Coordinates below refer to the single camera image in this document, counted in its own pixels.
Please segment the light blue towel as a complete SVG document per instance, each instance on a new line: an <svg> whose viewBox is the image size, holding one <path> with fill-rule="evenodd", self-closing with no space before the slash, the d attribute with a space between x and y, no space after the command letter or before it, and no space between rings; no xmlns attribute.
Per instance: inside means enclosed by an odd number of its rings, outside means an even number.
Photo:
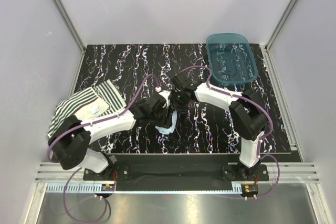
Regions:
<svg viewBox="0 0 336 224"><path fill-rule="evenodd" d="M155 123L155 128L164 135L172 134L175 130L177 122L177 111L171 106L171 101L168 99L166 105L159 113L159 118Z"/></svg>

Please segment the green white striped towel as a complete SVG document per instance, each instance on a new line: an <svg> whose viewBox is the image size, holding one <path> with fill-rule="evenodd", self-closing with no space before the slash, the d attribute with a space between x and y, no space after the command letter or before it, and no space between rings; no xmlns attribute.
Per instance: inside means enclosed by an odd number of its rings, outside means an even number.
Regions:
<svg viewBox="0 0 336 224"><path fill-rule="evenodd" d="M65 119L71 115L79 120L95 119L125 107L126 103L119 90L110 80L104 81L95 87L78 91L67 100L58 103L47 136L52 137Z"/></svg>

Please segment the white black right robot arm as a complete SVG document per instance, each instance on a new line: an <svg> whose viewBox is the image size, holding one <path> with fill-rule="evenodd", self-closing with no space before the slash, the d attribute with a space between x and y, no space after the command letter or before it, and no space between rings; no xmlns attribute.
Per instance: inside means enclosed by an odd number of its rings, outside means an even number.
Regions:
<svg viewBox="0 0 336 224"><path fill-rule="evenodd" d="M184 73L176 75L171 81L174 84L172 104L176 110L186 110L186 106L195 101L230 113L234 130L241 137L239 176L244 180L256 176L262 139L273 131L273 122L258 104L257 94L253 90L244 93L229 91L208 81L189 79Z"/></svg>

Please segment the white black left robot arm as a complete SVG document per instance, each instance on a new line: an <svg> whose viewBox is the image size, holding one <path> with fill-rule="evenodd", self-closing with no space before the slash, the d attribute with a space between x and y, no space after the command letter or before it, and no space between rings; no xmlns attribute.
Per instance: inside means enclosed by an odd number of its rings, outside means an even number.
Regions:
<svg viewBox="0 0 336 224"><path fill-rule="evenodd" d="M62 169L82 167L93 171L103 180L113 175L112 161L89 145L107 135L128 131L135 126L153 123L170 127L173 108L170 106L171 92L161 91L147 99L132 104L121 112L96 119L80 120L72 115L48 142Z"/></svg>

